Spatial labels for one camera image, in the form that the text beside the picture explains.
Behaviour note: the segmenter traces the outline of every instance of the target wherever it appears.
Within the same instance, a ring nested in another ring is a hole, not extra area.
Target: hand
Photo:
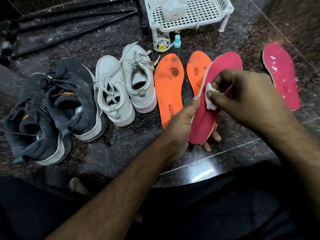
[[[267,74],[225,69],[211,85],[219,92],[232,85],[228,97],[218,92],[208,92],[208,96],[236,122],[255,133],[267,133],[293,117]]]
[[[223,123],[222,118],[218,117],[216,123],[219,124],[219,125],[222,124]],[[221,141],[221,136],[219,135],[219,133],[215,129],[213,129],[210,137],[216,142],[220,142]],[[203,149],[205,151],[211,152],[211,146],[209,145],[208,142],[205,141],[204,143],[201,144],[201,146],[203,147]]]
[[[171,161],[180,158],[188,148],[188,137],[191,132],[191,118],[200,106],[200,97],[196,96],[190,105],[184,107],[179,113],[175,114],[159,140],[167,141],[174,151]]]

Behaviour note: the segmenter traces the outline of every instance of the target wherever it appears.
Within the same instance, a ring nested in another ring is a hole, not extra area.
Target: sneaker upper
[[[122,53],[122,66],[125,73],[125,83],[127,92],[132,103],[136,107],[143,107],[153,100],[155,96],[154,88],[154,65],[149,54],[137,45],[138,42],[127,45]]]
[[[46,79],[46,104],[62,135],[83,135],[96,124],[93,78],[80,62],[64,58],[56,76]]]
[[[46,107],[41,81],[47,76],[32,74],[22,92],[22,101],[2,121],[1,128],[15,157],[13,163],[43,161],[58,147],[59,130]]]
[[[126,91],[124,73],[113,56],[103,56],[96,67],[98,105],[112,121],[121,121],[130,113],[130,99]]]

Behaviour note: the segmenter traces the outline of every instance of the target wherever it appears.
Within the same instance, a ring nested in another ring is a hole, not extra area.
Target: white plastic basket
[[[153,41],[158,39],[158,29],[167,33],[213,24],[222,19],[219,32],[223,32],[234,10],[230,0],[188,0],[187,16],[167,23],[162,15],[161,0],[144,1]]]

